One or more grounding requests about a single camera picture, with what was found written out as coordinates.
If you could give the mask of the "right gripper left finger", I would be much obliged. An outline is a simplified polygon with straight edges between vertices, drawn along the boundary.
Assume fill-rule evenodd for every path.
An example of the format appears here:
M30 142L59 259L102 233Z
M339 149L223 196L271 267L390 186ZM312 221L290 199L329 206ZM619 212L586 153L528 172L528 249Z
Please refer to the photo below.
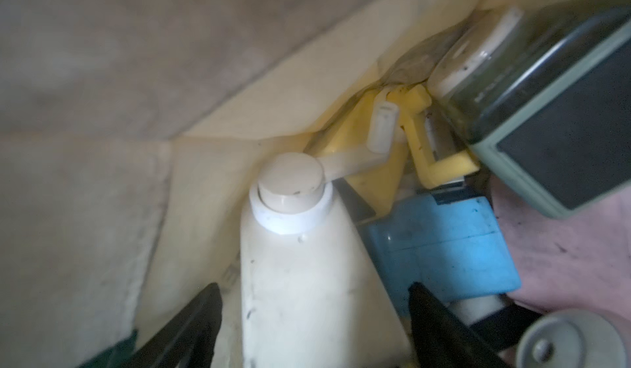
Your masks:
M220 287L201 290L124 367L210 367L222 325Z

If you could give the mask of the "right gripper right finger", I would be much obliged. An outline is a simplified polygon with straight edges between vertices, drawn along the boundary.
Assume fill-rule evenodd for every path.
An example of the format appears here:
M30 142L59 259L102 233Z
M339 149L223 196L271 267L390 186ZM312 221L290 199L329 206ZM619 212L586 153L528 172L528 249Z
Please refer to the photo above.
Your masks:
M420 282L409 288L409 313L420 367L508 366Z

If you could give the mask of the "white pencil sharpener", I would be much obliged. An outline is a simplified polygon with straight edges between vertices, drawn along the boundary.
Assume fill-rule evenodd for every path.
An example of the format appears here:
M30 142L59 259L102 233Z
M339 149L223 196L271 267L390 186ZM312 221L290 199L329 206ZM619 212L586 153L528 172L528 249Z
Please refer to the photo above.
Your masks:
M269 160L240 223L246 367L401 367L412 346L325 162Z

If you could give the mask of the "cream tote bag green handles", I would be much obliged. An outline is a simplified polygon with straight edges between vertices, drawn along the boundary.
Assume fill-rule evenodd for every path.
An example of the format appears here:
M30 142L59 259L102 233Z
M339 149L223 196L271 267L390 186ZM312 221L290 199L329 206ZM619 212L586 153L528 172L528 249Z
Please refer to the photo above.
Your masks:
M237 366L263 162L471 14L559 1L1 0L2 366L116 366L212 282Z

